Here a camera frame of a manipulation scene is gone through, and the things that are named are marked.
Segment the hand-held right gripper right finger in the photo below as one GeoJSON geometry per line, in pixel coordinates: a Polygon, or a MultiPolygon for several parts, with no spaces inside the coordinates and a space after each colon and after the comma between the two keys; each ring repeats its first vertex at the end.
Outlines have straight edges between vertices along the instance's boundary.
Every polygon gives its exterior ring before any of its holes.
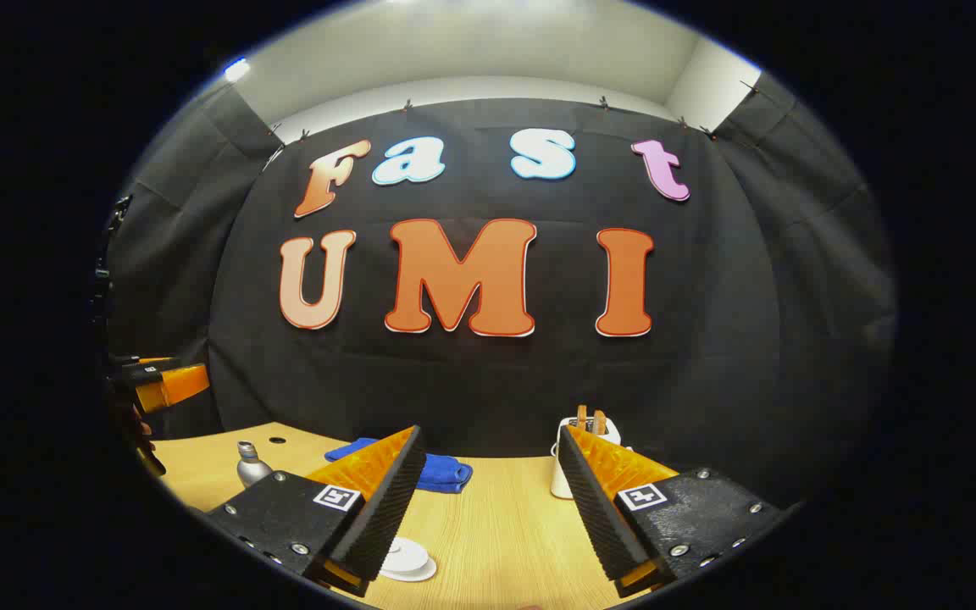
{"type": "Polygon", "coordinates": [[[715,469],[677,471],[579,426],[559,426],[555,455],[620,597],[700,578],[793,514],[715,469]]]}

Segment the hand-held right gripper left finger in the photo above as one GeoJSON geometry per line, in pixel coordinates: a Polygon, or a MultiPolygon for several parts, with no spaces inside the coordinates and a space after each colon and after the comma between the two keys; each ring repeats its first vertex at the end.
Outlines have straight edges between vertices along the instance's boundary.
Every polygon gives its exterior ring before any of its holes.
{"type": "Polygon", "coordinates": [[[204,518],[276,568],[363,597],[425,463],[422,430],[412,425],[309,475],[275,471],[204,518]]]}

